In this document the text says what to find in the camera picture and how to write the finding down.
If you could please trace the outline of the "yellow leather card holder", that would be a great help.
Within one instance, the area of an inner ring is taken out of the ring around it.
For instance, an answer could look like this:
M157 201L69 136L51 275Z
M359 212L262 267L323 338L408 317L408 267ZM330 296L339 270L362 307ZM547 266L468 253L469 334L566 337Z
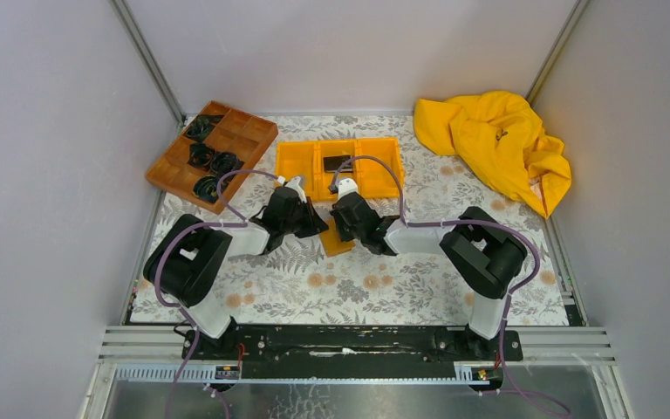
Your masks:
M345 254L351 251L355 246L353 241L343 241L336 228L329 228L328 230L321 232L318 237L320 238L325 255L328 258L334 258L338 255Z

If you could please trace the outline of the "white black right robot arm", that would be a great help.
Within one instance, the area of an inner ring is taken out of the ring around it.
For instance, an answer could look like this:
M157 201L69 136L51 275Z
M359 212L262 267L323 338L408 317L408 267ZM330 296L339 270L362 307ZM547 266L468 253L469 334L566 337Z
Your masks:
M399 216L379 215L357 193L339 198L331 215L342 241L358 240L375 255L446 257L475 294L465 337L468 353L486 360L499 349L509 287L529 252L507 227L476 206L456 220L405 223Z

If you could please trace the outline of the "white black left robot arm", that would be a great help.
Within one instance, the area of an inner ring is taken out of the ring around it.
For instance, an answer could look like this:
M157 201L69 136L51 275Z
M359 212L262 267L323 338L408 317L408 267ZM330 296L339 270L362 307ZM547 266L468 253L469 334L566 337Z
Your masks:
M212 288L222 264L237 256L267 255L284 239L316 236L329 230L311 199L278 187L258 214L242 223L204 222L184 214L173 224L143 267L163 306L186 313L203 333L202 347L217 359L233 353L233 317Z

